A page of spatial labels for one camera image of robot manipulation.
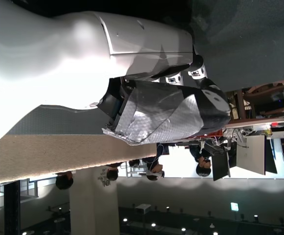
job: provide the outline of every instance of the gray floor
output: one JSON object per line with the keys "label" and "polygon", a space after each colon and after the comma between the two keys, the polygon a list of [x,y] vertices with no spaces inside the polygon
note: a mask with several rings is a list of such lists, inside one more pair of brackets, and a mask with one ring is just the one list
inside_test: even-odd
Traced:
{"label": "gray floor", "polygon": [[[284,79],[284,1],[281,0],[85,0],[39,1],[52,15],[96,10],[158,20],[195,36],[208,77],[224,91]],[[189,78],[185,85],[195,83]],[[10,134],[101,134],[108,117],[38,108]]]}

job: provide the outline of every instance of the cable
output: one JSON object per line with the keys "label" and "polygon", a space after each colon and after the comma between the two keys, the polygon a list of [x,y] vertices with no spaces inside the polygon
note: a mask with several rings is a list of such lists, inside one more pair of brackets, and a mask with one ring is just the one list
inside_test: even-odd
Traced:
{"label": "cable", "polygon": [[237,142],[236,142],[236,144],[240,147],[247,148],[247,146],[242,146],[242,145],[238,144]]}
{"label": "cable", "polygon": [[163,154],[163,152],[165,151],[165,147],[162,144],[159,144],[157,146],[157,150],[158,150],[159,146],[162,146],[162,153],[158,157],[157,157],[157,154],[156,154],[156,157],[155,157],[155,159],[153,160],[153,162],[152,162],[152,164],[150,166],[150,171],[152,170],[153,163],[156,162],[159,159],[159,157]]}

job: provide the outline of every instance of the white wall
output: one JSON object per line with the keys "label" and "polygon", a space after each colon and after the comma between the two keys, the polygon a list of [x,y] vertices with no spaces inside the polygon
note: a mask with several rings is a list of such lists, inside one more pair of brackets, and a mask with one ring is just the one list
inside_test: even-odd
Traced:
{"label": "white wall", "polygon": [[[3,197],[0,197],[0,205],[3,205]],[[69,202],[69,192],[58,190],[55,185],[39,188],[39,198],[21,203],[21,228],[40,223],[51,217],[52,213],[46,211],[48,206],[56,206]],[[69,205],[61,206],[63,212],[69,210]],[[0,229],[4,228],[4,209],[0,209]]]}
{"label": "white wall", "polygon": [[76,172],[70,189],[72,235],[120,234],[117,184],[106,173],[106,166]]}
{"label": "white wall", "polygon": [[230,203],[239,204],[245,219],[253,220],[257,214],[263,223],[280,224],[284,217],[284,180],[273,179],[212,179],[164,178],[156,182],[145,178],[117,180],[120,207],[147,203],[157,205],[160,211],[170,206],[171,212],[234,219]]}

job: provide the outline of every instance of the person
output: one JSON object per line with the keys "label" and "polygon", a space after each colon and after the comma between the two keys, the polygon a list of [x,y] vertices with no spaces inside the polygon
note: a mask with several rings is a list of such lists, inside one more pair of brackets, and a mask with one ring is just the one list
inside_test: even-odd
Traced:
{"label": "person", "polygon": [[57,173],[56,187],[60,190],[69,189],[73,185],[73,175],[71,171]]}
{"label": "person", "polygon": [[139,159],[129,161],[129,166],[130,167],[137,168],[139,165],[140,165],[140,160]]}
{"label": "person", "polygon": [[118,179],[118,166],[120,166],[122,164],[121,163],[113,163],[113,164],[108,164],[106,166],[108,166],[107,169],[107,175],[106,177],[110,180],[110,181],[115,181]]}
{"label": "person", "polygon": [[165,177],[165,172],[162,170],[163,165],[159,164],[159,157],[163,154],[164,146],[157,144],[157,155],[154,157],[143,158],[142,161],[146,163],[146,177],[151,181],[158,180],[158,177]]}
{"label": "person", "polygon": [[196,167],[196,174],[201,177],[206,177],[211,173],[211,162],[209,160],[210,153],[205,149],[202,149],[200,153],[199,145],[190,145],[190,152],[198,163]]}

